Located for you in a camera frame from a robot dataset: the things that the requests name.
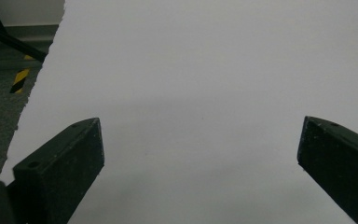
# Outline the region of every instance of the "screw hole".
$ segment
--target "screw hole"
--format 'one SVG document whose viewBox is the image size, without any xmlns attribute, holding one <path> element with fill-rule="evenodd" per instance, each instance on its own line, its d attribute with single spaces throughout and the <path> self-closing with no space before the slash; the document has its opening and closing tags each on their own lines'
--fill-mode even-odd
<svg viewBox="0 0 358 224">
<path fill-rule="evenodd" d="M 33 161 L 33 162 L 30 162 L 30 163 L 28 164 L 28 167 L 29 167 L 29 168 L 35 168 L 35 167 L 37 167 L 39 164 L 40 164 L 40 163 L 39 163 L 38 161 Z"/>
</svg>

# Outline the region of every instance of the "white tabletop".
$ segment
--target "white tabletop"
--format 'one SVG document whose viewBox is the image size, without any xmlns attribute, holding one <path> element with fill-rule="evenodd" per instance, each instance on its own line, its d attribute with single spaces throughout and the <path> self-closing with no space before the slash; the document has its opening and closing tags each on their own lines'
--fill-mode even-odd
<svg viewBox="0 0 358 224">
<path fill-rule="evenodd" d="M 352 223 L 297 165 L 306 115 L 358 132 L 358 1 L 67 0 L 0 179 L 99 117 L 70 223 Z"/>
</svg>

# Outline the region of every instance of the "white paper sheet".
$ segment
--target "white paper sheet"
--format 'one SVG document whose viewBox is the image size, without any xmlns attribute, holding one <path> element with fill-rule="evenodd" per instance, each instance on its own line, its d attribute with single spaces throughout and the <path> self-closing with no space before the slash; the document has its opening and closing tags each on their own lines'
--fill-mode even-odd
<svg viewBox="0 0 358 224">
<path fill-rule="evenodd" d="M 70 223 L 352 223 L 297 165 L 306 115 L 358 132 L 358 1 L 67 0 L 1 174 L 101 118 Z"/>
</svg>

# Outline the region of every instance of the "hazard stripe tape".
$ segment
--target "hazard stripe tape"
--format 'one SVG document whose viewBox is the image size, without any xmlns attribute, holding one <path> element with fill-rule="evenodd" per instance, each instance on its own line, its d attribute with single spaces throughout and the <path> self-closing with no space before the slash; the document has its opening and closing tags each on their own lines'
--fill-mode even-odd
<svg viewBox="0 0 358 224">
<path fill-rule="evenodd" d="M 33 58 L 29 55 L 25 55 L 24 60 L 32 60 Z M 10 93 L 21 93 L 22 87 L 24 86 L 25 79 L 27 78 L 28 74 L 30 73 L 30 68 L 25 68 L 20 70 L 16 78 L 14 79 L 14 83 L 11 86 Z"/>
</svg>

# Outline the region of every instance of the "white wall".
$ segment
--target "white wall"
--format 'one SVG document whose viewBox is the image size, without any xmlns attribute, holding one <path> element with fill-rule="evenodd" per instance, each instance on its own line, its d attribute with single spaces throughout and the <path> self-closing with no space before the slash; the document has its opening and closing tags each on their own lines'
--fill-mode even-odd
<svg viewBox="0 0 358 224">
<path fill-rule="evenodd" d="M 59 24 L 64 0 L 0 0 L 0 18 L 5 26 Z"/>
</svg>

